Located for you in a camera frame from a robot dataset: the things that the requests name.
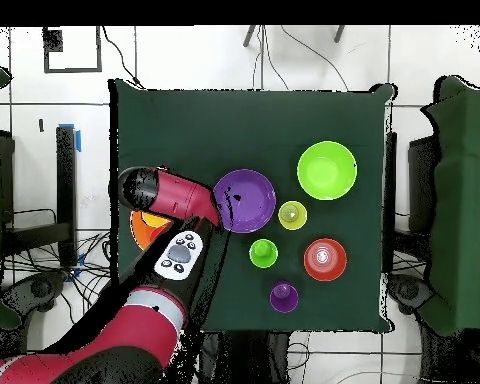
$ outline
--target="cup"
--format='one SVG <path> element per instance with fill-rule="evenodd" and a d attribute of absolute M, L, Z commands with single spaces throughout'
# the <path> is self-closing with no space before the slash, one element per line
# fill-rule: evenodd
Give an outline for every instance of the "cup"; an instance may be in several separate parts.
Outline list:
<path fill-rule="evenodd" d="M 295 200 L 283 203 L 277 214 L 279 222 L 287 230 L 298 230 L 306 223 L 308 212 L 305 206 Z"/>
<path fill-rule="evenodd" d="M 249 249 L 249 258 L 258 268 L 268 268 L 277 259 L 276 245 L 267 239 L 256 240 Z"/>
<path fill-rule="evenodd" d="M 270 292 L 270 305 L 277 312 L 287 314 L 293 311 L 299 303 L 297 290 L 287 281 L 278 281 Z"/>

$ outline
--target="purple cup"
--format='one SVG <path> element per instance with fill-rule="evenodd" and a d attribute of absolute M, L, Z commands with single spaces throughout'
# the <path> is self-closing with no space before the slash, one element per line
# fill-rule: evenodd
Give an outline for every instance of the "purple cup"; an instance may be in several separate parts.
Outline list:
<path fill-rule="evenodd" d="M 277 312 L 287 314 L 299 303 L 299 295 L 295 287 L 286 281 L 278 281 L 270 292 L 270 304 Z"/>

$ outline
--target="orange bowl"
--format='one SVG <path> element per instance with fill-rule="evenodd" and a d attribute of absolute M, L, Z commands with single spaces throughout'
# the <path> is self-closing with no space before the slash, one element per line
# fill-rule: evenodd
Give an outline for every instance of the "orange bowl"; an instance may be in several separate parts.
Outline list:
<path fill-rule="evenodd" d="M 149 246 L 164 230 L 172 224 L 170 219 L 146 212 L 132 211 L 130 231 L 137 246 L 142 250 Z"/>

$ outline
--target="lime green bowl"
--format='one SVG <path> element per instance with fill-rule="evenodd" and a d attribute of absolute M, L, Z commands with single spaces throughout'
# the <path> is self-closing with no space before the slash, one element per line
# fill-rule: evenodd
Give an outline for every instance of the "lime green bowl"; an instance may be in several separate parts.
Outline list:
<path fill-rule="evenodd" d="M 249 249 L 249 258 L 258 268 L 268 268 L 277 259 L 276 245 L 267 239 L 256 240 Z"/>
<path fill-rule="evenodd" d="M 297 178 L 304 191 L 318 200 L 334 200 L 346 194 L 357 177 L 354 155 L 334 141 L 321 141 L 300 157 Z"/>

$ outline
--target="yellow cup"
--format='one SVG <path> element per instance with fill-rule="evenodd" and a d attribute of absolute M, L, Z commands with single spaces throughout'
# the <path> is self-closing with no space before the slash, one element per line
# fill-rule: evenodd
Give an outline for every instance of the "yellow cup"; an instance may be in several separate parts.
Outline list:
<path fill-rule="evenodd" d="M 290 200 L 279 208 L 277 216 L 284 228 L 287 230 L 298 230 L 308 220 L 308 211 L 302 203 Z"/>

